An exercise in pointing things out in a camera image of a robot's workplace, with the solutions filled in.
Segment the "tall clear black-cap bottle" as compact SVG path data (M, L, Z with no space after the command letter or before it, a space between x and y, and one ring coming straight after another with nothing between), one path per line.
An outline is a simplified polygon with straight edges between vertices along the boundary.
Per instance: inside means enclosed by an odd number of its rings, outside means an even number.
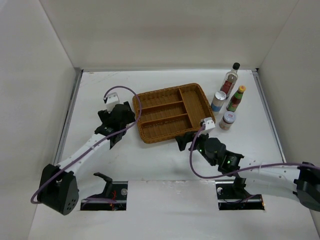
M240 68L240 63L235 62L232 65L232 68L229 72L226 73L223 83L220 87L220 91L226 94L226 98L228 98L238 80L238 70Z

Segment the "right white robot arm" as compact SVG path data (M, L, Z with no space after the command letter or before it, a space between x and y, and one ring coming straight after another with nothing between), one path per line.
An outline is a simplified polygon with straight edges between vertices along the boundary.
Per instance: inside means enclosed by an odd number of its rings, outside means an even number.
M175 140L180 151L191 143L191 153L198 151L211 166L217 167L219 174L210 179L233 177L231 190L240 199L271 195L297 201L316 212L320 210L320 168L310 162L264 164L227 150L216 137L195 131Z

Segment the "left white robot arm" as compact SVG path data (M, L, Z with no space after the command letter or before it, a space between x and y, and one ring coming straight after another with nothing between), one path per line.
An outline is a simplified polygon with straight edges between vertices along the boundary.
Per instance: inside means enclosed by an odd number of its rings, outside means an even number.
M91 138L72 156L57 165L48 164L41 174L39 189L31 198L34 204L43 204L62 215L68 215L79 200L77 174L85 164L98 159L102 150L111 150L136 123L130 104L117 103L111 111L100 110L101 125Z

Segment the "brown wicker divided basket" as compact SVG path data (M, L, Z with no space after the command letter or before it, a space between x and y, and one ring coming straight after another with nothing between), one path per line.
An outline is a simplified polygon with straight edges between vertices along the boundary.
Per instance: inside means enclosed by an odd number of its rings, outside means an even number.
M216 121L209 101L197 83L139 93L132 98L135 113L141 114L137 128L142 141L154 144L196 132L201 121Z

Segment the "white-lid brown spice jar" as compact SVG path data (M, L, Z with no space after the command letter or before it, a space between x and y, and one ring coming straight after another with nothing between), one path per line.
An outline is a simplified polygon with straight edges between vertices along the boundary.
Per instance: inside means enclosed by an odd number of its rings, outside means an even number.
M236 120L236 114L232 111L226 111L219 122L219 127L223 130L229 130Z

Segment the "silver-lid blue-label jar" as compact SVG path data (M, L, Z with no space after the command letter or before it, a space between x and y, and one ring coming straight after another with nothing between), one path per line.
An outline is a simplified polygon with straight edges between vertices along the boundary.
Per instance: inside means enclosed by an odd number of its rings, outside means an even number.
M214 94L214 97L213 97L211 105L210 105L214 115L217 115L220 112L220 110L226 100L226 97L227 97L226 93L221 90L217 91Z

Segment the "yellow-cap red sauce bottle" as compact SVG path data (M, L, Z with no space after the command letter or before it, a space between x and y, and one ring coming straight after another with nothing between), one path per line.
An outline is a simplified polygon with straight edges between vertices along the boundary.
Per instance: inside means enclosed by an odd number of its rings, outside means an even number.
M235 112L242 101L243 94L246 91L246 87L244 85L240 85L237 91L234 93L232 98L230 99L226 109L230 112Z

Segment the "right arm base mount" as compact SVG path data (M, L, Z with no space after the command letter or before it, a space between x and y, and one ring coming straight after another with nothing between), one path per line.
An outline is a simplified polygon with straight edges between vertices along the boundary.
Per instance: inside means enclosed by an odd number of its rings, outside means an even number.
M265 210L262 196L249 194L242 178L216 181L215 187L220 211Z

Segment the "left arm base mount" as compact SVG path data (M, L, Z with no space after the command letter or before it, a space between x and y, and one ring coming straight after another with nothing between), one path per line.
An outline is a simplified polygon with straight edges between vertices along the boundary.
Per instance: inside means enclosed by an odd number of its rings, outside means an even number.
M93 175L104 180L103 191L84 198L80 203L80 210L125 211L127 209L128 182L113 181L112 178L100 172Z

